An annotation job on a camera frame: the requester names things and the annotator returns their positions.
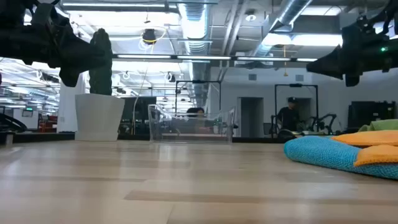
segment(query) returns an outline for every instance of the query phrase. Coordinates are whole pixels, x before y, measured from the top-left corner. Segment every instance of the blue cloth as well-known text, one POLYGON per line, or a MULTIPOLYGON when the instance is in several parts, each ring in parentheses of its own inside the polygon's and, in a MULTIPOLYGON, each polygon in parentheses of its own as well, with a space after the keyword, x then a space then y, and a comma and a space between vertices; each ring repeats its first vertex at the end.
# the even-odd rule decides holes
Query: blue cloth
POLYGON ((355 167, 354 162, 360 150, 358 147, 317 136, 291 140, 285 144, 284 149, 285 155, 293 161, 398 180, 398 164, 355 167))

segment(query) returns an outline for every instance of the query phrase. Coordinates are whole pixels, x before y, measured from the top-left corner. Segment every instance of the white planter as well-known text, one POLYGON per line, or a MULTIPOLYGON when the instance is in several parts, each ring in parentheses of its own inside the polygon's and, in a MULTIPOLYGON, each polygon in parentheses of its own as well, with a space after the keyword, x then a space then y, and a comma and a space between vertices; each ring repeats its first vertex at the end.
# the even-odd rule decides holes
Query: white planter
POLYGON ((124 100, 99 94, 76 95, 77 141, 116 141, 124 100))

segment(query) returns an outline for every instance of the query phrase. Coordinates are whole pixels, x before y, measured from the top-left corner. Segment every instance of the orange sponge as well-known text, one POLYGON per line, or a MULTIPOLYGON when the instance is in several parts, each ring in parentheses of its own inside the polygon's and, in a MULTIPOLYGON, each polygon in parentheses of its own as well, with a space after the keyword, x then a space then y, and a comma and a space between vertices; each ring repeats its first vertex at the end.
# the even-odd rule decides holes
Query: orange sponge
POLYGON ((380 145, 362 149, 356 157, 354 166, 385 163, 398 163, 398 147, 380 145))
POLYGON ((398 146, 398 130, 365 131, 353 134, 343 134, 332 138, 352 146, 398 146))

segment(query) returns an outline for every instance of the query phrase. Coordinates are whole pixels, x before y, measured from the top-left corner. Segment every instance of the clear acrylic box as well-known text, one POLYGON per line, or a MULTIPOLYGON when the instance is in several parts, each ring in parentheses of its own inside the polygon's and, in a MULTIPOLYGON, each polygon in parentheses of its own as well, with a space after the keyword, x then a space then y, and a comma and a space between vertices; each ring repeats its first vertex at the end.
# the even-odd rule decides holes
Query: clear acrylic box
POLYGON ((153 142, 232 143, 235 109, 217 114, 187 114, 149 105, 148 114, 153 142))

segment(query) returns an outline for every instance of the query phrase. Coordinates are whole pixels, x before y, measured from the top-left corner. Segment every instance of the metal frame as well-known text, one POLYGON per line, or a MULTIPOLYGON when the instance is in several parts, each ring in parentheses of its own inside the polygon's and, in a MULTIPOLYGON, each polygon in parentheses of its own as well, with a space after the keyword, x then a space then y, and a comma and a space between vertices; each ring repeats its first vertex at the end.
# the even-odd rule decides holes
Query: metal frame
POLYGON ((219 106, 219 110, 221 110, 221 82, 220 81, 177 80, 177 81, 175 81, 175 113, 177 113, 177 96, 178 96, 178 84, 179 83, 192 83, 192 84, 218 83, 218 86, 220 87, 218 106, 219 106))
POLYGON ((315 101, 316 101, 316 108, 317 108, 317 119, 319 119, 319 104, 318 104, 318 85, 304 85, 304 84, 275 84, 274 91, 275 91, 275 117, 278 115, 278 108, 277 108, 277 89, 278 86, 289 86, 291 88, 301 88, 303 86, 314 87, 315 89, 315 101))

